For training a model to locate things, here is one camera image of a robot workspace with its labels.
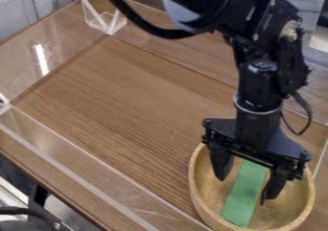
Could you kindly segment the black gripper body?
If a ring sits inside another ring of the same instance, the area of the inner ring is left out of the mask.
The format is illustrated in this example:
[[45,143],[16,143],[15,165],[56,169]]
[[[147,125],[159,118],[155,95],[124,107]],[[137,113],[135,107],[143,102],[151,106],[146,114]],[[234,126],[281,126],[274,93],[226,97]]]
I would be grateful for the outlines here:
[[288,172],[288,180],[301,179],[305,164],[313,156],[308,150],[293,141],[280,127],[276,128],[272,138],[262,143],[242,142],[236,137],[236,120],[205,118],[202,121],[205,133],[202,143],[210,148],[228,151],[233,157],[241,157],[260,166],[270,169],[284,168]]

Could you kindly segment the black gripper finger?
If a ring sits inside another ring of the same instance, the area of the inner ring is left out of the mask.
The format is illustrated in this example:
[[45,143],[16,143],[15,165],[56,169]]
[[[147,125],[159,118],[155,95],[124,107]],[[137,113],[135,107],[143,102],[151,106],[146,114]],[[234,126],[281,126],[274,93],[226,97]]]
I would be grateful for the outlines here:
[[233,155],[221,149],[209,149],[210,162],[214,171],[214,175],[220,181],[225,181],[233,166]]
[[281,190],[284,189],[288,180],[288,172],[284,168],[277,168],[270,172],[270,177],[261,192],[260,204],[266,200],[276,199]]

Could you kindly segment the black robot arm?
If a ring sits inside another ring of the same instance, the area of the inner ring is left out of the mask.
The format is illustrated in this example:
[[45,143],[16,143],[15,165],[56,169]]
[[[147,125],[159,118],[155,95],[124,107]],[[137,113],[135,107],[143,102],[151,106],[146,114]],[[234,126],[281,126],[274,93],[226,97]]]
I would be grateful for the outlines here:
[[190,34],[218,31],[233,48],[238,89],[233,119],[202,121],[202,143],[217,179],[236,156],[270,169],[261,199],[274,199],[286,181],[304,176],[309,152],[284,134],[284,100],[311,111],[298,89],[308,84],[301,17],[286,0],[163,0],[177,26]]

